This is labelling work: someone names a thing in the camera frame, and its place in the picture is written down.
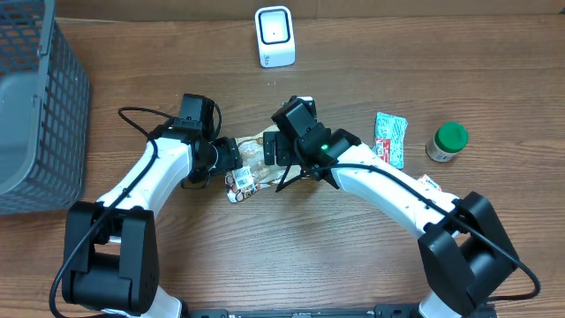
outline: mesh basket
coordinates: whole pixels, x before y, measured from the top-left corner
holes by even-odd
[[[0,2],[0,214],[68,208],[84,191],[91,88],[53,0]]]

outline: food packet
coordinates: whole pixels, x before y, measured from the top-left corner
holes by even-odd
[[[441,191],[441,186],[436,183],[435,181],[433,181],[430,176],[428,175],[422,175],[422,177],[418,178],[418,182],[421,183],[424,186],[431,186],[432,188],[434,188],[435,190]]]
[[[385,163],[390,163],[390,139],[375,138],[373,152]]]
[[[408,128],[408,121],[405,118],[381,112],[377,113],[375,138],[390,139],[390,165],[397,169],[404,168],[406,128]]]
[[[232,203],[245,201],[260,189],[278,185],[283,177],[286,166],[265,164],[263,154],[263,133],[278,132],[276,125],[271,125],[264,131],[251,136],[236,138],[239,154],[243,161],[243,167],[226,174],[225,184],[228,200]],[[290,168],[287,180],[300,174],[300,166],[293,165]]]

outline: green jar cap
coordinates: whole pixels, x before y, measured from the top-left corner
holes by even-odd
[[[435,144],[442,151],[450,154],[463,150],[469,142],[469,133],[459,123],[446,123],[435,133]]]

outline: white plug-in device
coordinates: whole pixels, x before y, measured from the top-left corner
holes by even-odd
[[[292,16],[282,5],[260,8],[255,12],[255,28],[259,45],[259,60],[263,67],[294,64],[296,48]]]

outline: small jar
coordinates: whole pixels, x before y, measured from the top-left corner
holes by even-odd
[[[469,133],[459,123],[446,123],[427,142],[426,152],[434,161],[445,163],[453,159],[469,142]]]

